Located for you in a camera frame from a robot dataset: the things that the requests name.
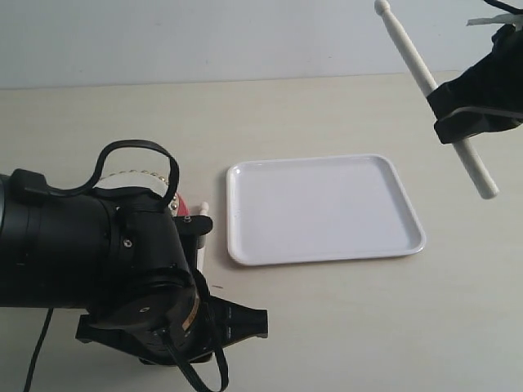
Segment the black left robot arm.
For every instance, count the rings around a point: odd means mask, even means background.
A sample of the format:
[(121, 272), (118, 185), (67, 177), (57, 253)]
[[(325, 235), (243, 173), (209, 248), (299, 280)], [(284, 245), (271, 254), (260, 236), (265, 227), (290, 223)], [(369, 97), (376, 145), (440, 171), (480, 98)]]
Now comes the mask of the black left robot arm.
[(1, 179), (1, 304), (81, 309), (76, 337), (172, 366), (160, 332), (191, 363), (217, 347), (268, 335), (265, 310), (213, 296), (198, 267), (205, 215), (179, 196), (159, 214), (133, 212), (168, 183), (150, 173), (107, 176), (72, 198), (28, 196), (20, 175)]

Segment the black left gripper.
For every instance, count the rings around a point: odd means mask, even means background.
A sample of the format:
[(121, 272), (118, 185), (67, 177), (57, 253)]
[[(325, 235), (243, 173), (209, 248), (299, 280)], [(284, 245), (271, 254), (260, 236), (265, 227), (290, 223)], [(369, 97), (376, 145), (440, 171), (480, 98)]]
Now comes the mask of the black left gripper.
[(80, 316), (75, 338), (143, 363), (202, 363), (249, 338), (269, 335), (268, 311), (212, 296), (198, 249), (181, 243), (159, 196), (129, 189), (114, 199), (112, 248), (103, 292)]

